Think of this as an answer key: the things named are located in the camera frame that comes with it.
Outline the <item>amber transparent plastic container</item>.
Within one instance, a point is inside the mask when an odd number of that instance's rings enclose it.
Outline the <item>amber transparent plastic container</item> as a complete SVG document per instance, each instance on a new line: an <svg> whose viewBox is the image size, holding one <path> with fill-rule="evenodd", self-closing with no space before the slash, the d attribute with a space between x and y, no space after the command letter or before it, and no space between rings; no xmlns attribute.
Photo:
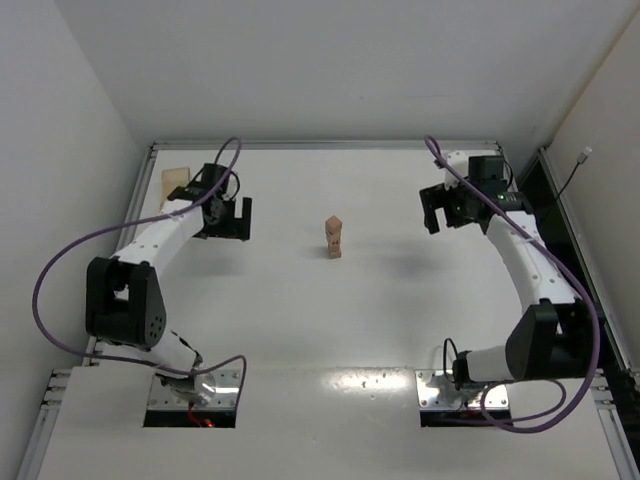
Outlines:
<svg viewBox="0 0 640 480"><path fill-rule="evenodd" d="M161 200L159 210L162 210L169 195L178 187L185 187L191 180L189 167L165 169L161 173Z"/></svg>

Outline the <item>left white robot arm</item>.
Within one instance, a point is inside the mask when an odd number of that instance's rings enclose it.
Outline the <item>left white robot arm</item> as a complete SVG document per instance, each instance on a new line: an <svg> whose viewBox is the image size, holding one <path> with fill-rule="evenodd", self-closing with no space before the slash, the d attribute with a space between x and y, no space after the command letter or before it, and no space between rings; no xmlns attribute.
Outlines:
<svg viewBox="0 0 640 480"><path fill-rule="evenodd" d="M96 257L87 268L87 333L146 361L165 378L186 379L202 357L170 328L160 280L191 239L247 241L251 235L253 199L241 199L236 172L206 163L186 185L166 197L160 218L108 258Z"/></svg>

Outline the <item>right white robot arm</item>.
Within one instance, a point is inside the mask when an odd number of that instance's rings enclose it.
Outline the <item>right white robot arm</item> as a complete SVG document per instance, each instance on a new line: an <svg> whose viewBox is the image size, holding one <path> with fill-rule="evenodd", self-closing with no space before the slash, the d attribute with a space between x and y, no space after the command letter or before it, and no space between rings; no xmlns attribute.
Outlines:
<svg viewBox="0 0 640 480"><path fill-rule="evenodd" d="M444 181L419 192L425 227L439 232L437 210L450 228L478 225L506 266L522 309L504 344L457 353L455 386L586 377L597 360L597 319L540 252L544 242L536 217L526 196L510 190L503 157L453 151L445 159Z"/></svg>

